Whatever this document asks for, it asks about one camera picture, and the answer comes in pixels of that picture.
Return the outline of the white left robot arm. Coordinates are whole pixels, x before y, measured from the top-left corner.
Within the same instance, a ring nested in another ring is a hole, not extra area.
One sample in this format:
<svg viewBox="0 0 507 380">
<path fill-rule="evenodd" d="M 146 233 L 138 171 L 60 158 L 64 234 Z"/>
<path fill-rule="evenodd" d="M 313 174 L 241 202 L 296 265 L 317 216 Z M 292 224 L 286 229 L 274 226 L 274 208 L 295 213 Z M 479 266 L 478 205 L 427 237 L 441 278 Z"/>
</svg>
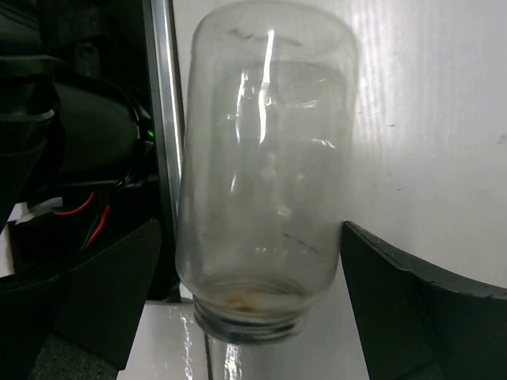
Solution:
<svg viewBox="0 0 507 380">
<path fill-rule="evenodd" d="M 1 4 L 1 218 L 157 183 L 141 1 Z"/>
</svg>

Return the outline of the clear plastic jar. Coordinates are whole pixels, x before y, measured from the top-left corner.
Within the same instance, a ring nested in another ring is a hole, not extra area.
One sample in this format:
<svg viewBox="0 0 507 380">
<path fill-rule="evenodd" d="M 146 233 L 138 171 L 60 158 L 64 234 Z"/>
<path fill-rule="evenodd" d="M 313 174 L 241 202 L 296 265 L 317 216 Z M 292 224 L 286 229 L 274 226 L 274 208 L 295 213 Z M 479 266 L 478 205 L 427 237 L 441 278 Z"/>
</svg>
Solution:
<svg viewBox="0 0 507 380">
<path fill-rule="evenodd" d="M 359 48 L 312 6 L 244 1 L 193 36 L 176 268 L 232 344 L 294 336 L 334 281 Z"/>
</svg>

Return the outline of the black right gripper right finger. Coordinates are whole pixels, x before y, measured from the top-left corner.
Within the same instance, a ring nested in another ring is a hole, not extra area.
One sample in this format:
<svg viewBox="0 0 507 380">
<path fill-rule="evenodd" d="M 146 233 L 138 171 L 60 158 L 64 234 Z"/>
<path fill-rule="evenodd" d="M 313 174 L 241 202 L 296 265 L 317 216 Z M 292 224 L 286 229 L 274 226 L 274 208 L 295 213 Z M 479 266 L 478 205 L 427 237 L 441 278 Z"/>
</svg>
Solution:
<svg viewBox="0 0 507 380">
<path fill-rule="evenodd" d="M 506 290 L 402 251 L 353 222 L 341 262 L 371 379 L 504 379 Z"/>
</svg>

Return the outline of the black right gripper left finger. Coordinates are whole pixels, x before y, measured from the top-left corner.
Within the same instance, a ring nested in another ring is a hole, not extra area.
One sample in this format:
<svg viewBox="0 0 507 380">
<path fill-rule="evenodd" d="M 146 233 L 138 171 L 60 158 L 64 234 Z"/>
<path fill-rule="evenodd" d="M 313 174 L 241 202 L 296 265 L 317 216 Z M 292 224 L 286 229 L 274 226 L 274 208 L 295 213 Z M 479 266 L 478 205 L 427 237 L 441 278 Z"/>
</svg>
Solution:
<svg viewBox="0 0 507 380">
<path fill-rule="evenodd" d="M 3 379 L 114 379 L 134 343 L 162 246 L 145 222 L 95 249 L 1 279 Z"/>
</svg>

